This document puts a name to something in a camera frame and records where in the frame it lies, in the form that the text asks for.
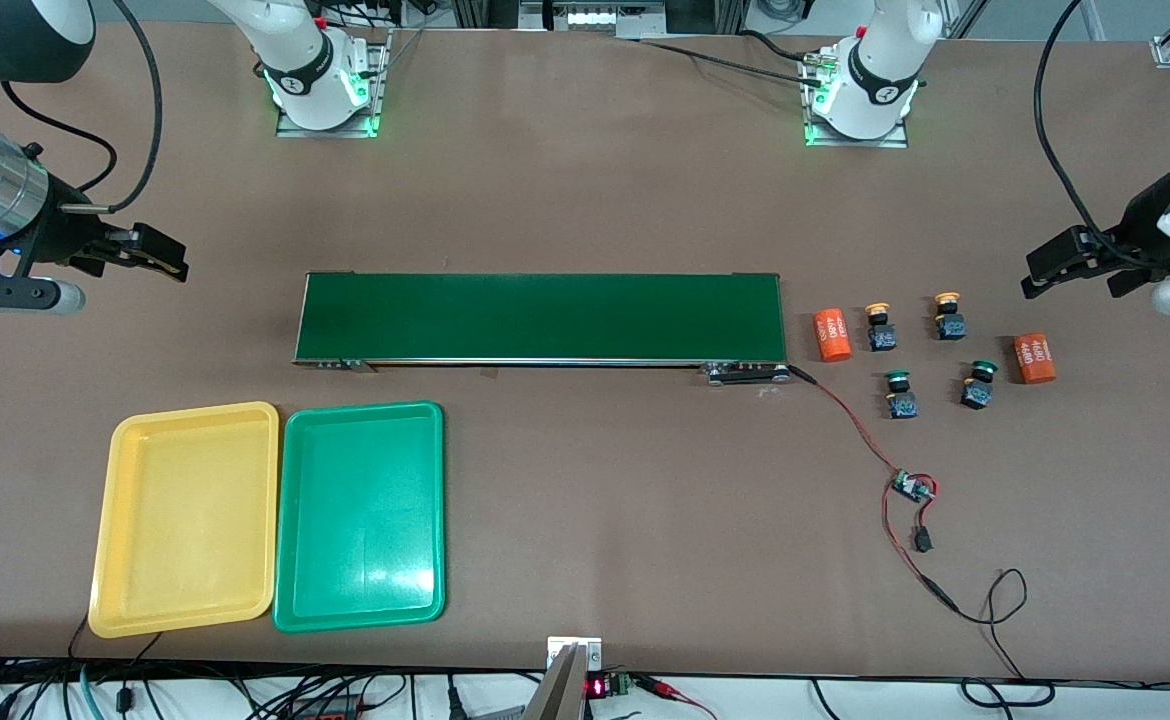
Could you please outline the orange cylinder with white print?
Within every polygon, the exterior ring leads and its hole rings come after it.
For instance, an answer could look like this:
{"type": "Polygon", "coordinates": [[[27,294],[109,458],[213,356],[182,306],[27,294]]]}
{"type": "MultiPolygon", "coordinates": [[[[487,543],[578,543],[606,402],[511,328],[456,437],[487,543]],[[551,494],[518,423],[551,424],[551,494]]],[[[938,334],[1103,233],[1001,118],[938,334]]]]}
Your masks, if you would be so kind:
{"type": "Polygon", "coordinates": [[[823,363],[841,363],[853,356],[853,342],[840,307],[827,307],[815,313],[813,328],[823,363]]]}
{"type": "Polygon", "coordinates": [[[1035,386],[1059,377],[1045,332],[1018,334],[1013,338],[1013,351],[1021,383],[1035,386]]]}

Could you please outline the green push button switch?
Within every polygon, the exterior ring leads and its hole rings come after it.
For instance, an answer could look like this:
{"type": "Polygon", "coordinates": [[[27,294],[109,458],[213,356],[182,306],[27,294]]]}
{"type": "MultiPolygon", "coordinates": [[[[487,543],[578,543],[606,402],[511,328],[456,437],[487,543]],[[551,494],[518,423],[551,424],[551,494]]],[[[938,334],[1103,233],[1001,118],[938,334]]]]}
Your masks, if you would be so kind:
{"type": "Polygon", "coordinates": [[[885,396],[892,419],[913,419],[918,416],[917,396],[911,391],[910,372],[904,369],[885,373],[888,392],[885,396]]]}
{"type": "Polygon", "coordinates": [[[975,359],[968,378],[961,389],[961,405],[980,410],[986,409],[992,400],[993,383],[998,365],[989,359],[975,359]]]}

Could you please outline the yellow plastic tray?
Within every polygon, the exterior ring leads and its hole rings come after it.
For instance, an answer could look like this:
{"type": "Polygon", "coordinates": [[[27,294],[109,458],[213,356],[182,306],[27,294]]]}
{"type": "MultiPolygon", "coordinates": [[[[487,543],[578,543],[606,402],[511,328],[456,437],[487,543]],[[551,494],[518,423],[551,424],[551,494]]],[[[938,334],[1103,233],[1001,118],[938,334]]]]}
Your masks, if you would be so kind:
{"type": "Polygon", "coordinates": [[[117,639],[269,609],[278,411],[264,402],[136,414],[111,434],[87,620],[117,639]]]}

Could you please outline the green plastic tray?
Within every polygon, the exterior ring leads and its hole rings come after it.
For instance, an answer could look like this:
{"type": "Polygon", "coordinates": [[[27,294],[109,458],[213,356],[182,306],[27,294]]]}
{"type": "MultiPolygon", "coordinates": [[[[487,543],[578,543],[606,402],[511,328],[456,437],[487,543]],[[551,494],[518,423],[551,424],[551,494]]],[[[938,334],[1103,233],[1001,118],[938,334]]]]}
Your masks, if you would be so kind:
{"type": "Polygon", "coordinates": [[[271,611],[278,632],[438,620],[445,556],[442,407],[312,407],[288,419],[271,611]]]}

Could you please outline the green conveyor belt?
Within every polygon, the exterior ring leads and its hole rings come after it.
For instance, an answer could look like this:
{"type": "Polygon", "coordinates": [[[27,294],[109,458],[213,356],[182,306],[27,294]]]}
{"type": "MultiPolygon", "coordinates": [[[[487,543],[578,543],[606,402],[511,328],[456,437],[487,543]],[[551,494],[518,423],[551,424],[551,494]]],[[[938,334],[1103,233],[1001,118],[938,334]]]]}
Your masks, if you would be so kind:
{"type": "Polygon", "coordinates": [[[307,275],[302,366],[694,368],[713,386],[783,383],[773,274],[307,275]]]}

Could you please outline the red clip lead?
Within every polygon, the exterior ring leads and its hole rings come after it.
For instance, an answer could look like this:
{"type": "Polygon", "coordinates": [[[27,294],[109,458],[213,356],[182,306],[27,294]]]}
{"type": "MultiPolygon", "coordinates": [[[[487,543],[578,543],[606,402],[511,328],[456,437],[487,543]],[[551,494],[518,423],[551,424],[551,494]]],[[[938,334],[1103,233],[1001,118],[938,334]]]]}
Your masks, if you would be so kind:
{"type": "Polygon", "coordinates": [[[677,691],[669,683],[663,683],[663,680],[658,680],[654,676],[646,676],[641,673],[632,673],[629,676],[632,683],[636,685],[636,688],[645,691],[646,693],[653,694],[653,697],[661,698],[661,700],[669,702],[677,702],[677,705],[686,705],[694,707],[698,711],[703,711],[710,720],[720,720],[713,709],[708,708],[704,702],[698,702],[693,700],[691,697],[686,697],[684,692],[677,691]]]}

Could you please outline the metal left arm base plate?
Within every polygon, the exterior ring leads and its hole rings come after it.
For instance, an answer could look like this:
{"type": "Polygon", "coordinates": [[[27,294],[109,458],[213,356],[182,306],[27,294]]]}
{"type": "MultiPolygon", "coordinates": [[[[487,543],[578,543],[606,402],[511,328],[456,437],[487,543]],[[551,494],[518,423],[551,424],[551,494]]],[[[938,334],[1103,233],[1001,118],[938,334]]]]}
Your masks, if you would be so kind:
{"type": "Polygon", "coordinates": [[[800,77],[815,82],[801,90],[806,145],[906,149],[906,115],[918,78],[869,78],[865,87],[847,63],[849,52],[838,44],[805,54],[797,63],[800,77]]]}

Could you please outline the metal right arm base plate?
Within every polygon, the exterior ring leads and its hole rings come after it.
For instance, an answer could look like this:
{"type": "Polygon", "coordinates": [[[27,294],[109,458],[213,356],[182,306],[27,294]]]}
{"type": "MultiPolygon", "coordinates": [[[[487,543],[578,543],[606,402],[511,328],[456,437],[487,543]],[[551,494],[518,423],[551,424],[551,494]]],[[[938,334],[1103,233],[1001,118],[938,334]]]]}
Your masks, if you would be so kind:
{"type": "Polygon", "coordinates": [[[388,44],[370,44],[335,27],[309,67],[285,73],[262,67],[278,108],[278,137],[376,138],[387,91],[388,44]]]}

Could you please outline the aluminium frame structure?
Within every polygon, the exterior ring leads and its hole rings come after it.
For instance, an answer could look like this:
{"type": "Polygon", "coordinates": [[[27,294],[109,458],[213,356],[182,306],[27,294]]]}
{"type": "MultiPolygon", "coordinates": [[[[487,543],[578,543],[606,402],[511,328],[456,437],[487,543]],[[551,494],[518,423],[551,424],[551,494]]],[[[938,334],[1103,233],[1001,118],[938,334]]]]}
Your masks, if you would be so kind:
{"type": "Polygon", "coordinates": [[[736,35],[753,0],[440,0],[457,27],[612,37],[736,35]]]}

